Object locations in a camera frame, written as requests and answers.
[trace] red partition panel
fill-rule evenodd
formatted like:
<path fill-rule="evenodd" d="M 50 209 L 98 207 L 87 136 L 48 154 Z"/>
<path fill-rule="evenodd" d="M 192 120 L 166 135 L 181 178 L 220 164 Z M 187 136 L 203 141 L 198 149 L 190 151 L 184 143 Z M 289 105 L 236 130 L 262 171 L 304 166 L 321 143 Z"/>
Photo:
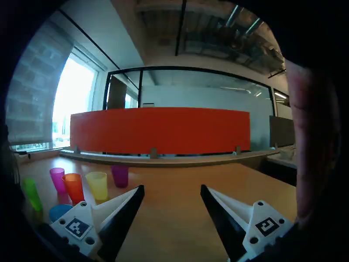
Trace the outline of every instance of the red partition panel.
<path fill-rule="evenodd" d="M 248 112 L 189 107 L 114 109 L 74 114 L 70 145 L 83 151 L 203 154 L 250 149 Z"/>

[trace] office room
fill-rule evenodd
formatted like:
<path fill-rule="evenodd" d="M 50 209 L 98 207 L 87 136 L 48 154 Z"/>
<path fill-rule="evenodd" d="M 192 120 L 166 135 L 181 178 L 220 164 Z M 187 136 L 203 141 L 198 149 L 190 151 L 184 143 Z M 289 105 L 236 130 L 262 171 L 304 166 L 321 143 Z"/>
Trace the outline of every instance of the office room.
<path fill-rule="evenodd" d="M 48 9 L 9 81 L 3 162 L 21 219 L 53 256 L 272 261 L 270 250 L 306 225 L 295 130 L 306 107 L 291 89 L 306 74 L 248 7 L 68 0 Z M 317 138 L 333 138 L 318 146 L 330 172 L 339 128 L 321 121 L 312 124 Z"/>

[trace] pink cup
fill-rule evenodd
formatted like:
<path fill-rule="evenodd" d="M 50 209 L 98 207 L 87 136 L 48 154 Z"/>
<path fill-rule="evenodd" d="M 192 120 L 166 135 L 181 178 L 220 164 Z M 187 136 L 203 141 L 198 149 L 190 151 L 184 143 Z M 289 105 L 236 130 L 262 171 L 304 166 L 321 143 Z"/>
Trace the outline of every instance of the pink cup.
<path fill-rule="evenodd" d="M 112 174 L 117 187 L 124 188 L 128 186 L 128 166 L 113 165 Z"/>
<path fill-rule="evenodd" d="M 50 170 L 50 175 L 53 181 L 53 184 L 55 185 L 55 188 L 58 193 L 65 193 L 67 192 L 65 185 L 62 180 L 62 176 L 64 175 L 64 169 L 60 167 L 55 167 Z"/>

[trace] window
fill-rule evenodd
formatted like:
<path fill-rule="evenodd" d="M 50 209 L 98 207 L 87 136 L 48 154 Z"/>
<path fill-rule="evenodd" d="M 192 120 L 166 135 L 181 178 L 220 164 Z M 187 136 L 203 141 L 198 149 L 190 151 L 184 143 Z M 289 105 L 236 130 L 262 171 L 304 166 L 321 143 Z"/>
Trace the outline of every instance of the window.
<path fill-rule="evenodd" d="M 52 146 L 70 146 L 70 116 L 91 111 L 98 72 L 70 54 L 58 83 L 52 115 Z"/>
<path fill-rule="evenodd" d="M 276 103 L 280 103 L 280 104 L 283 104 L 284 106 L 291 107 L 288 95 L 280 91 L 274 92 L 274 94 L 275 94 Z"/>
<path fill-rule="evenodd" d="M 125 96 L 125 108 L 137 108 L 138 101 L 132 98 L 129 94 Z"/>
<path fill-rule="evenodd" d="M 36 151 L 48 149 L 48 143 L 28 144 L 28 145 L 14 145 L 11 147 L 13 151 Z"/>

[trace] window blind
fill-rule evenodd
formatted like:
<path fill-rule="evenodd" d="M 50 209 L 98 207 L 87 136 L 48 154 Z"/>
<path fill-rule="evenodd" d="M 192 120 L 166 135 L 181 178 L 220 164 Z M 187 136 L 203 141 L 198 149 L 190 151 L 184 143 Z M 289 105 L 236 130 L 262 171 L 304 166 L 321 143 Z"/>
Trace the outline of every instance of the window blind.
<path fill-rule="evenodd" d="M 6 101 L 11 145 L 52 141 L 52 112 L 61 72 L 73 45 L 46 22 L 14 71 Z"/>

